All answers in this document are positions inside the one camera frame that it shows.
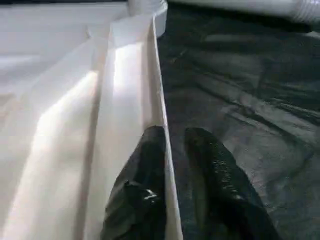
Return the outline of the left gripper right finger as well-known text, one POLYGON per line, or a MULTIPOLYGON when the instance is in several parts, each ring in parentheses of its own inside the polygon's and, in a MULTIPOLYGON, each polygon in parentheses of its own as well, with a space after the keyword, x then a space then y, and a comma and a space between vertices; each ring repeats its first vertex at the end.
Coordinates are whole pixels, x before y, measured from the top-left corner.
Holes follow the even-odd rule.
POLYGON ((264 204, 232 153, 211 132, 184 133, 201 240, 279 240, 264 204))

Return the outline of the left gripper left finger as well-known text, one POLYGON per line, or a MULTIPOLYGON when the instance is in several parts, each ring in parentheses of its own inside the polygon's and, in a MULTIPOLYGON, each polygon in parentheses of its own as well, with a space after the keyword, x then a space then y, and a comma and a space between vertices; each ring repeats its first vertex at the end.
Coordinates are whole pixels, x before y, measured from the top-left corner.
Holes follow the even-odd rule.
POLYGON ((166 136, 161 126, 143 132, 113 185, 100 233, 102 240, 163 240, 166 136))

